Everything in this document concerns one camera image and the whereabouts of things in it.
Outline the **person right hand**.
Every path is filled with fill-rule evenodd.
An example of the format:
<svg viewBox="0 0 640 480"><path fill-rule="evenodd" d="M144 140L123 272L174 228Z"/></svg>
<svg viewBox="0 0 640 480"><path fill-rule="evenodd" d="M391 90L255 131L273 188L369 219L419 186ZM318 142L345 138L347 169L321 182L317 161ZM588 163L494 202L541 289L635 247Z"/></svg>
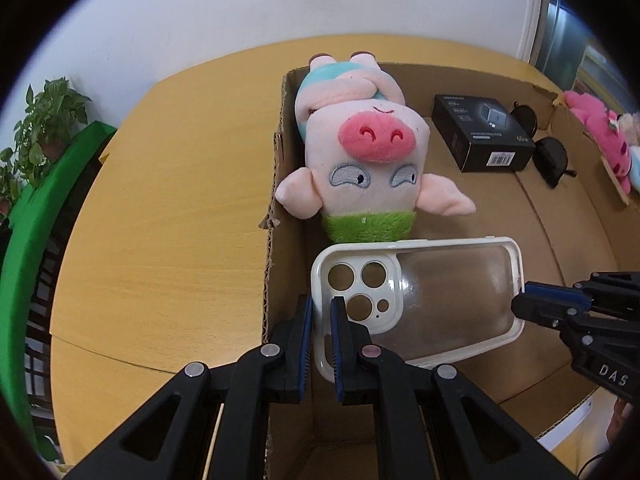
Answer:
<svg viewBox="0 0 640 480"><path fill-rule="evenodd" d="M612 418L605 433L609 444L615 441L633 409L634 406L624 399L618 398L615 401Z"/></svg>

